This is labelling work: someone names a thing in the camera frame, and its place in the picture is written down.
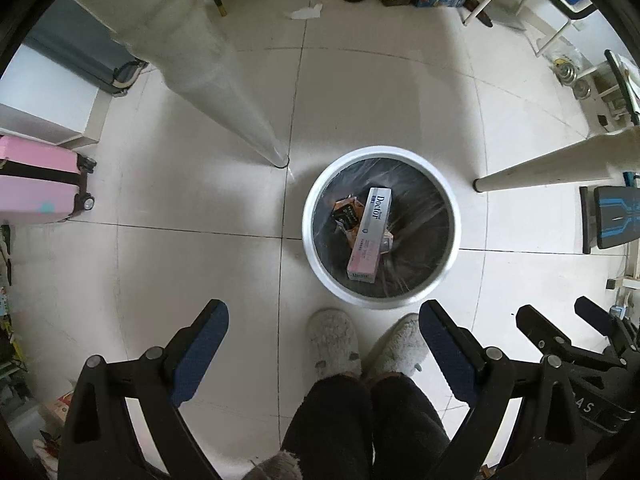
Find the white round trash bin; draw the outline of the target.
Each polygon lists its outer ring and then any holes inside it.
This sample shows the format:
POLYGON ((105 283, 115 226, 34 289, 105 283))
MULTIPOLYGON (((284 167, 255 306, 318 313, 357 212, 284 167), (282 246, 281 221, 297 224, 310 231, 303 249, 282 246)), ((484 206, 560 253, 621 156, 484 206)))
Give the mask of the white round trash bin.
POLYGON ((460 210, 426 159, 368 146, 334 160, 314 182, 302 240, 314 275, 335 297, 396 309, 427 300, 452 268, 460 210))

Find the white Doctor toothpaste box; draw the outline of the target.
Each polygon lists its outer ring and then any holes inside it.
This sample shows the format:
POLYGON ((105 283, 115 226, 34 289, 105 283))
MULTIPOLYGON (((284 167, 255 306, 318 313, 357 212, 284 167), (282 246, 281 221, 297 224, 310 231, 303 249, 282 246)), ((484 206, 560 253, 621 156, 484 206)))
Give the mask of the white Doctor toothpaste box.
POLYGON ((391 204, 390 188, 370 188, 347 266, 350 280, 363 283, 375 281, 391 204))

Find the grey fuzzy slipper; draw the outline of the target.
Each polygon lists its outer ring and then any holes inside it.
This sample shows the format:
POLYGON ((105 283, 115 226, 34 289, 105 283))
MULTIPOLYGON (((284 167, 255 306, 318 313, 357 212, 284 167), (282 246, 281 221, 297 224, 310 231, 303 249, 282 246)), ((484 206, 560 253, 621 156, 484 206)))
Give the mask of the grey fuzzy slipper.
POLYGON ((359 378, 362 364, 352 319, 340 309, 316 312, 307 325, 309 354, 318 380, 337 375, 359 378))
POLYGON ((412 377, 422 370, 429 353, 420 331, 419 315, 407 314, 394 325, 364 378, 371 380, 388 374, 412 377))

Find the pink suitcase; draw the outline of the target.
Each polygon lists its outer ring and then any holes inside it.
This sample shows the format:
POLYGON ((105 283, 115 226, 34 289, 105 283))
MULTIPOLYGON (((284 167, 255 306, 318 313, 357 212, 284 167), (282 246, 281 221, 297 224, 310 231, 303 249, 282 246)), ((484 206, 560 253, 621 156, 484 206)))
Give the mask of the pink suitcase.
POLYGON ((1 222, 9 226, 65 221, 91 210, 87 176, 96 162, 67 148, 1 137, 1 222))

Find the black blue weight bench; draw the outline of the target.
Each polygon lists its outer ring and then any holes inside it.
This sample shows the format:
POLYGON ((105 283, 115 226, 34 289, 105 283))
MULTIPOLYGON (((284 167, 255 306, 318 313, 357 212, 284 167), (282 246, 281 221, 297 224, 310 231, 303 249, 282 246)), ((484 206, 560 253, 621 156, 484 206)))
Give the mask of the black blue weight bench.
POLYGON ((608 249, 638 240, 639 189, 632 186, 579 188, 582 211, 582 252, 593 247, 608 249))

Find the grey fuzzy left slipper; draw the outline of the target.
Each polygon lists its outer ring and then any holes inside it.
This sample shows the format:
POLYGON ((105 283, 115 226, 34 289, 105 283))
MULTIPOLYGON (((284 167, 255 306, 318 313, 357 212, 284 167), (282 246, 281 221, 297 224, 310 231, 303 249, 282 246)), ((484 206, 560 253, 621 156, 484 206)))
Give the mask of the grey fuzzy left slipper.
POLYGON ((316 312, 307 325, 309 354, 318 380, 337 375, 359 378, 362 364, 352 319, 340 309, 316 312))

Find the white table leg left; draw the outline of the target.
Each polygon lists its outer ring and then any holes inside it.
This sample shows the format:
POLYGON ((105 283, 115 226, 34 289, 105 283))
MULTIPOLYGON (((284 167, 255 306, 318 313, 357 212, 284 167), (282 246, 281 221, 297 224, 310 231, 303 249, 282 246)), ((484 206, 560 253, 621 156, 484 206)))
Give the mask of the white table leg left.
POLYGON ((288 153, 244 84, 232 45, 209 19, 203 0, 75 0, 166 86, 239 136, 273 166, 288 153))

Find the grey fuzzy right slipper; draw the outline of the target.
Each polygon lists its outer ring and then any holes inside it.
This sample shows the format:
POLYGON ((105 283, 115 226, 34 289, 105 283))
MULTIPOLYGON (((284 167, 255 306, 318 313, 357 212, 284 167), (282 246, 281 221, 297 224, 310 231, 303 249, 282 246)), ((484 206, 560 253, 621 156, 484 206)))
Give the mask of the grey fuzzy right slipper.
POLYGON ((420 331, 419 315, 407 314, 394 325, 364 378, 371 380, 388 374, 412 377, 422 370, 429 353, 420 331))

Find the white table leg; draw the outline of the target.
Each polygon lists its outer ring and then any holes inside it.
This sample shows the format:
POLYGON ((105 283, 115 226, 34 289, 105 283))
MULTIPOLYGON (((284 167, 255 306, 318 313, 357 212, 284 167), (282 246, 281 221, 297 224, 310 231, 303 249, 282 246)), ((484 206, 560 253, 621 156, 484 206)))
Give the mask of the white table leg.
POLYGON ((475 179, 476 192, 608 180, 639 169, 639 127, 602 134, 475 179))
POLYGON ((244 84, 232 45, 209 19, 203 0, 75 0, 166 86, 239 136, 273 166, 288 153, 244 84))

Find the orange black small box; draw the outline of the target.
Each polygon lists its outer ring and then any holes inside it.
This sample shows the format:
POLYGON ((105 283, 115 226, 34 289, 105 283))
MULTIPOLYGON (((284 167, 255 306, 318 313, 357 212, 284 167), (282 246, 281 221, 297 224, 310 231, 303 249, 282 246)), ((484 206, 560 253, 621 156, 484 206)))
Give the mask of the orange black small box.
POLYGON ((364 211, 363 203, 349 195, 334 203, 331 218, 345 232, 358 230, 364 211))

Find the white table leg right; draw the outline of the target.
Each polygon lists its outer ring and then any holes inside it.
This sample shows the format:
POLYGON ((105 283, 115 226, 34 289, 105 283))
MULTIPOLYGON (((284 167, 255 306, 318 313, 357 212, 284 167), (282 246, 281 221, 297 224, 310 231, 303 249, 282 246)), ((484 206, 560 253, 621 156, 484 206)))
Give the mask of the white table leg right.
POLYGON ((476 192, 608 180, 639 169, 639 127, 602 134, 475 179, 476 192))

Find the silver dumbbell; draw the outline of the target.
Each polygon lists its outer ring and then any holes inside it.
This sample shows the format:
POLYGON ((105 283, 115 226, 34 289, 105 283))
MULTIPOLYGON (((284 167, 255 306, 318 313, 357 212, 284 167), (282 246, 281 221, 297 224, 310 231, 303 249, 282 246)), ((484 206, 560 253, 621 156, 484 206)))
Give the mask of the silver dumbbell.
POLYGON ((553 71, 562 86, 572 89, 576 100, 588 99, 591 87, 585 76, 579 76, 577 67, 565 58, 557 58, 553 61, 553 71))

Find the crumpled white tissue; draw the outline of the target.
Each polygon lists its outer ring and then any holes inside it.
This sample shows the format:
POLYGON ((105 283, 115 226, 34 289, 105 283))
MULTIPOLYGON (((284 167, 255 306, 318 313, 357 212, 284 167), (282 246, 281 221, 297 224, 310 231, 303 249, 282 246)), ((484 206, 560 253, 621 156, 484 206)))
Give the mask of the crumpled white tissue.
POLYGON ((314 6, 305 6, 298 10, 285 14, 292 21, 308 21, 320 18, 323 9, 322 3, 316 3, 314 6))

